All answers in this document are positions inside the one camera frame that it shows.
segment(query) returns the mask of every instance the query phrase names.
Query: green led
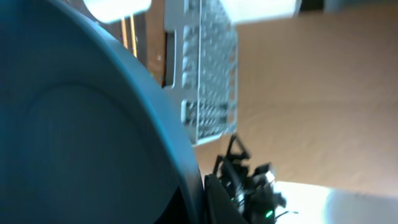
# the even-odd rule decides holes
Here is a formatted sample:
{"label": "green led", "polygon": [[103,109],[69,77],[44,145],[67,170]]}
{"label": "green led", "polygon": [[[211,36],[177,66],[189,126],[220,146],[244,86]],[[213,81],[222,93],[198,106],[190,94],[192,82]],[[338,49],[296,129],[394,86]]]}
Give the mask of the green led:
{"label": "green led", "polygon": [[269,212],[267,212],[267,213],[266,213],[266,218],[269,218],[269,217],[271,217],[271,215],[272,215],[273,213],[274,213],[273,211],[269,211]]}

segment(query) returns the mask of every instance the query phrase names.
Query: dish rack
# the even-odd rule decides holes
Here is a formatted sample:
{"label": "dish rack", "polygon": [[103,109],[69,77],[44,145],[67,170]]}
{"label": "dish rack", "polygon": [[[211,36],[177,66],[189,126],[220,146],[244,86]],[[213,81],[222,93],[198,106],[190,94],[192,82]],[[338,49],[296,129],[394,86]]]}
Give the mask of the dish rack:
{"label": "dish rack", "polygon": [[194,146],[237,123],[238,35],[218,0],[166,0],[165,90]]}

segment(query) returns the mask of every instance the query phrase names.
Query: green light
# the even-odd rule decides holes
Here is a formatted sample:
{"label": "green light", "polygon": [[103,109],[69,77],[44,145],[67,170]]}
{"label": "green light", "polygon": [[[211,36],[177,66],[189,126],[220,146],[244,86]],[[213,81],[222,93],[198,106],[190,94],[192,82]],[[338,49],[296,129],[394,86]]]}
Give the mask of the green light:
{"label": "green light", "polygon": [[269,218],[274,212],[273,211],[269,211],[266,213],[266,218]]}

